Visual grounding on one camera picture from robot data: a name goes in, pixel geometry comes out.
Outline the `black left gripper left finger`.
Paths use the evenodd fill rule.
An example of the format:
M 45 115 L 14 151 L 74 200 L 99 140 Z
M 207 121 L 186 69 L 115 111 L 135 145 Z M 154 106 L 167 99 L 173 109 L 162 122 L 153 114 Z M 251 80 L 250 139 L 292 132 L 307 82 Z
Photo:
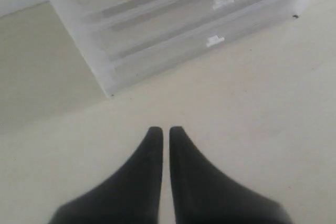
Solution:
M 112 176 L 58 208 L 50 223 L 158 223 L 162 170 L 163 131 L 153 126 Z

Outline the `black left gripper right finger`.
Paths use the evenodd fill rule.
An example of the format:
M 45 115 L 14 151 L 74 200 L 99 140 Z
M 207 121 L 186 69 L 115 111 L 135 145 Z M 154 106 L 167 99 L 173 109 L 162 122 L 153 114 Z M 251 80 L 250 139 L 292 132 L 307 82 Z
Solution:
M 181 126 L 169 138 L 176 223 L 291 223 L 281 204 L 216 168 Z

